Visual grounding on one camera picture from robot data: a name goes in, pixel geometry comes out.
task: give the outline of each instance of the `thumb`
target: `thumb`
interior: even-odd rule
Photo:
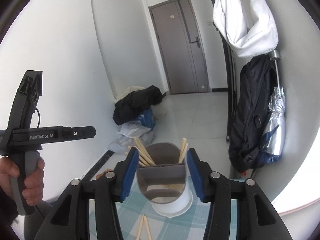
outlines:
[[[8,174],[13,177],[19,177],[20,171],[18,166],[8,157],[0,159],[0,174]]]

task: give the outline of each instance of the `brown door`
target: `brown door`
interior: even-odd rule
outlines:
[[[151,9],[171,94],[208,92],[201,38],[189,0]]]

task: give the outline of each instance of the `white towel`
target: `white towel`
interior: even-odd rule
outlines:
[[[241,0],[215,0],[213,21],[239,57],[268,53],[278,45],[275,20],[265,0],[250,0],[253,27],[248,30]]]

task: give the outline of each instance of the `finger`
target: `finger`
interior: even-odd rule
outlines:
[[[44,184],[43,182],[38,186],[34,188],[26,188],[24,191],[22,191],[22,195],[25,199],[33,199],[34,197],[40,195],[43,192]]]
[[[24,180],[24,185],[27,188],[37,187],[42,183],[44,171],[36,169],[29,177]]]
[[[44,160],[40,157],[38,160],[38,167],[43,170],[44,169]]]
[[[10,183],[10,176],[7,173],[0,173],[0,189],[13,199],[13,193]]]
[[[13,177],[19,177],[20,171],[18,166],[8,157],[0,159],[0,174],[8,174]]]
[[[43,193],[35,196],[35,197],[32,198],[32,199],[27,199],[27,204],[28,204],[29,206],[38,205],[39,202],[42,200],[42,197],[43,197]]]

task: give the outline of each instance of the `door handle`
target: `door handle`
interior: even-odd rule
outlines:
[[[196,41],[192,41],[192,42],[190,42],[190,43],[196,43],[196,44],[197,44],[197,47],[198,47],[198,48],[201,48],[201,47],[200,47],[199,37],[196,37]]]

